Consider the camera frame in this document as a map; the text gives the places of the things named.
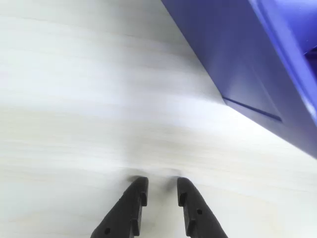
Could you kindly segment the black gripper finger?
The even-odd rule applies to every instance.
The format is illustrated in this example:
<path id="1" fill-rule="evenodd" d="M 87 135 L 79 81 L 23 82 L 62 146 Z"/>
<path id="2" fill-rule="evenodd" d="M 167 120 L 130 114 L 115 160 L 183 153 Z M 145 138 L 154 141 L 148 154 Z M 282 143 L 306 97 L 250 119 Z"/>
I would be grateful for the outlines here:
<path id="1" fill-rule="evenodd" d="M 148 203 L 147 177 L 136 178 L 92 232 L 93 238 L 133 238 L 140 235 L 142 208 Z"/>
<path id="2" fill-rule="evenodd" d="M 184 177 L 177 179 L 178 205 L 183 208 L 186 236 L 191 238 L 225 238 L 212 210 L 194 184 Z"/>

